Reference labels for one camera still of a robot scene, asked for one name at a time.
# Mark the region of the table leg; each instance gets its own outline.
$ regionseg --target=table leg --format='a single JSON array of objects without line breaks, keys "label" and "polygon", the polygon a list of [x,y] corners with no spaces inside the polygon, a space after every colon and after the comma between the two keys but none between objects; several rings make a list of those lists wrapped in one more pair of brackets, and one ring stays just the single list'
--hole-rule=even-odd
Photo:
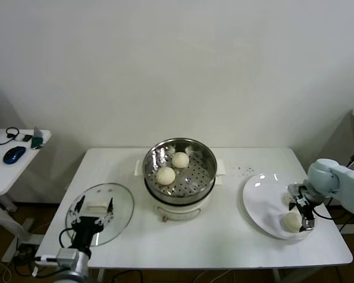
[{"label": "table leg", "polygon": [[275,283],[281,282],[281,276],[280,276],[279,270],[277,268],[273,269],[273,277],[274,277],[274,282]]},{"label": "table leg", "polygon": [[282,278],[280,283],[299,283],[309,276],[315,274],[317,271],[322,269],[322,267],[311,267],[311,268],[297,268],[288,276]]},{"label": "table leg", "polygon": [[27,239],[30,237],[30,233],[25,231],[20,224],[14,223],[15,221],[4,210],[0,208],[0,225],[6,230],[10,231],[13,235],[20,239]]},{"label": "table leg", "polygon": [[0,196],[0,203],[4,205],[5,209],[10,212],[15,212],[17,210],[17,206],[14,205],[11,198],[6,195]]},{"label": "table leg", "polygon": [[104,276],[105,276],[105,269],[100,268],[99,274],[97,276],[97,281],[102,282],[104,280]]}]

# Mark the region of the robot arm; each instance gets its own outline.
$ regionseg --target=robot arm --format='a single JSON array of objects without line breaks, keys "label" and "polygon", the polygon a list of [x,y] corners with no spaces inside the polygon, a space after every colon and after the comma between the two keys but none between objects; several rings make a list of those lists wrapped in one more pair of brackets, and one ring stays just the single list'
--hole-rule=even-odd
[{"label": "robot arm", "polygon": [[354,214],[354,170],[330,159],[319,159],[308,169],[308,182],[325,197],[333,197]]},{"label": "robot arm", "polygon": [[289,209],[297,206],[302,216],[301,231],[314,227],[314,207],[327,198],[339,200],[344,208],[354,213],[354,170],[330,159],[318,159],[308,169],[303,184],[289,186],[293,197]]}]

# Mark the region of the perforated steamer tray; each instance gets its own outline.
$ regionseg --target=perforated steamer tray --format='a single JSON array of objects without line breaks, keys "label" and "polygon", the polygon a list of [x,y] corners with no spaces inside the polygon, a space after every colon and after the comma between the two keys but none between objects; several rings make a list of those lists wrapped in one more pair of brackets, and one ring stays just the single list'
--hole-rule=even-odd
[{"label": "perforated steamer tray", "polygon": [[[176,152],[185,152],[190,159],[187,168],[172,165]],[[156,181],[161,167],[170,167],[176,173],[173,183],[162,186]],[[207,196],[215,183],[217,161],[212,151],[199,141],[175,138],[151,148],[143,161],[143,175],[150,194],[157,200],[174,206],[197,203]]]}]

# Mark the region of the steamed bun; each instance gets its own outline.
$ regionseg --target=steamed bun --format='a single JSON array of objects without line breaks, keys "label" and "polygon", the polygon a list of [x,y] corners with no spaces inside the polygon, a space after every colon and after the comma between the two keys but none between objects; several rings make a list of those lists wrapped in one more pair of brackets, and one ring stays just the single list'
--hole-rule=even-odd
[{"label": "steamed bun", "polygon": [[160,185],[166,186],[176,179],[176,173],[170,167],[161,167],[156,173],[156,180]]},{"label": "steamed bun", "polygon": [[301,227],[301,215],[294,212],[287,213],[282,219],[284,227],[292,233],[299,233]]},{"label": "steamed bun", "polygon": [[172,158],[172,164],[176,168],[186,168],[189,162],[189,156],[185,152],[177,152]]}]

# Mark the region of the white wall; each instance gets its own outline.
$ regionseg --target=white wall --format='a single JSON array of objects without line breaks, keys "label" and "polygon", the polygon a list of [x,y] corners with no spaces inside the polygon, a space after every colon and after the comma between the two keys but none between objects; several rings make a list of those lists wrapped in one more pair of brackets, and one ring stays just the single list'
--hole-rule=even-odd
[{"label": "white wall", "polygon": [[53,133],[16,200],[58,201],[90,147],[174,136],[307,165],[352,108],[354,1],[0,0],[0,125]]}]

